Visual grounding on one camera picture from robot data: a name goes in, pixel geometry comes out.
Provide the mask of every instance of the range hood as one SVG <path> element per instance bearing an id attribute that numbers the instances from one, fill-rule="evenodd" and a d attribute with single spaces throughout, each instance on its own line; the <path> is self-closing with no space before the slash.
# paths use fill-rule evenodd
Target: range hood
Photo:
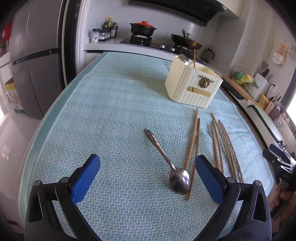
<path id="1" fill-rule="evenodd" d="M 129 0 L 130 5 L 142 5 L 163 9 L 171 9 L 196 19 L 203 27 L 216 15 L 227 8 L 216 0 Z"/>

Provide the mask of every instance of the spoon handle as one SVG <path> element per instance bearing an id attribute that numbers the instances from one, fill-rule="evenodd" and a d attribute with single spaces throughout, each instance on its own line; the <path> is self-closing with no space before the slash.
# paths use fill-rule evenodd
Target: spoon handle
<path id="1" fill-rule="evenodd" d="M 146 136 L 148 137 L 148 139 L 150 140 L 150 142 L 156 147 L 156 149 L 161 153 L 161 155 L 164 157 L 164 159 L 166 160 L 166 162 L 169 164 L 170 168 L 173 171 L 176 171 L 176 168 L 174 167 L 174 165 L 170 162 L 169 158 L 167 157 L 167 155 L 165 154 L 165 152 L 163 151 L 163 149 L 161 148 L 161 146 L 159 145 L 157 139 L 155 138 L 155 136 L 153 135 L 153 133 L 148 130 L 145 129 L 144 130 Z"/>

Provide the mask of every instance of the cutting board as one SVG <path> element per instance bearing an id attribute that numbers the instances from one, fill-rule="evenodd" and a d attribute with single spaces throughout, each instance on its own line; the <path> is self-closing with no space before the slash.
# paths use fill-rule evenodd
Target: cutting board
<path id="1" fill-rule="evenodd" d="M 239 92 L 242 95 L 242 97 L 244 97 L 246 101 L 248 101 L 252 105 L 258 106 L 257 101 L 255 101 L 254 98 L 238 83 L 234 82 L 232 79 L 225 75 L 222 75 L 222 78 L 225 79 L 229 84 L 231 84 L 231 86 L 234 87 L 237 90 L 237 92 Z"/>

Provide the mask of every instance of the utensil holder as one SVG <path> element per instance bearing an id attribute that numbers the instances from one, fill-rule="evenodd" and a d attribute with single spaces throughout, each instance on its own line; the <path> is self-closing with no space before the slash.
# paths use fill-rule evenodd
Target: utensil holder
<path id="1" fill-rule="evenodd" d="M 203 88 L 203 82 L 207 78 L 210 83 Z M 165 88 L 171 100 L 206 108 L 218 91 L 222 79 L 212 70 L 193 61 L 185 65 L 179 58 L 175 57 L 165 81 Z"/>

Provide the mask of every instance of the refrigerator door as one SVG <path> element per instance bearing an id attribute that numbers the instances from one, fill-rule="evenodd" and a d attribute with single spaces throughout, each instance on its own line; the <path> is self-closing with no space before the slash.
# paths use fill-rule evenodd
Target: refrigerator door
<path id="1" fill-rule="evenodd" d="M 28 61 L 12 65 L 11 71 L 15 88 L 25 113 L 28 116 L 42 119 L 43 115 L 38 105 L 31 82 Z"/>
<path id="2" fill-rule="evenodd" d="M 33 0 L 28 18 L 27 55 L 61 47 L 66 0 Z"/>
<path id="3" fill-rule="evenodd" d="M 43 115 L 62 92 L 60 53 L 28 60 L 33 88 Z"/>
<path id="4" fill-rule="evenodd" d="M 27 1 L 15 14 L 9 39 L 10 60 L 15 61 L 27 55 L 26 31 L 32 0 Z"/>

